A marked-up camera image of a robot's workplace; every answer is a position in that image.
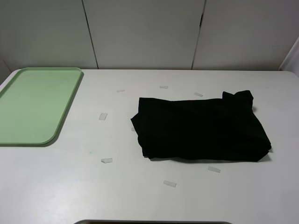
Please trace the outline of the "light green plastic tray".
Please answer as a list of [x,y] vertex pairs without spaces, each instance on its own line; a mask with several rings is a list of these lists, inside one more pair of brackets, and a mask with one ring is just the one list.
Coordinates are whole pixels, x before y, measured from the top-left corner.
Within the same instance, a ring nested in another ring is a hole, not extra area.
[[59,132],[80,84],[79,68],[24,68],[0,92],[0,144],[44,145]]

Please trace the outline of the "black short sleeve t-shirt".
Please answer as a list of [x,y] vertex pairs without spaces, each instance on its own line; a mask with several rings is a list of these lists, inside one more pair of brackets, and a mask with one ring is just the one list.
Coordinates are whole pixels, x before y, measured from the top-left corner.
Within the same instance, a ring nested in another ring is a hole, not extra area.
[[205,100],[140,98],[131,121],[149,159],[257,162],[271,142],[253,112],[253,99],[249,90]]

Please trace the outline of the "clear tape piece lower right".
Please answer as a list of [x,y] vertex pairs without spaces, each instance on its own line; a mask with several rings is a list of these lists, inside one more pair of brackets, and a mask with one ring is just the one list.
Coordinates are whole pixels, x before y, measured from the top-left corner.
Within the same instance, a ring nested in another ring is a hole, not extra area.
[[208,166],[208,170],[212,171],[212,172],[216,172],[216,173],[220,173],[221,172],[221,170],[219,168],[215,168],[215,167],[212,167],[212,166]]

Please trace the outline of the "clear tape piece bottom centre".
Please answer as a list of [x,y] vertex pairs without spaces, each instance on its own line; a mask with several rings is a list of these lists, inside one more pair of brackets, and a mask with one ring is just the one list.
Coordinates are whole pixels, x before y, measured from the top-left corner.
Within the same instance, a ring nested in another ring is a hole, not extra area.
[[164,180],[163,182],[164,185],[167,185],[167,186],[170,186],[170,187],[176,187],[176,183],[175,182],[170,182],[170,181],[167,181],[167,180]]

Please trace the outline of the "clear tape piece lower left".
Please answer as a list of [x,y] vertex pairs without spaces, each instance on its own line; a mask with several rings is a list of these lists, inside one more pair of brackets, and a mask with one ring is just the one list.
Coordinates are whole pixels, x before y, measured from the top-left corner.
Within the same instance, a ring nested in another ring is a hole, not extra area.
[[112,158],[104,158],[104,159],[101,159],[101,162],[102,163],[111,163],[111,162],[113,162],[113,159]]

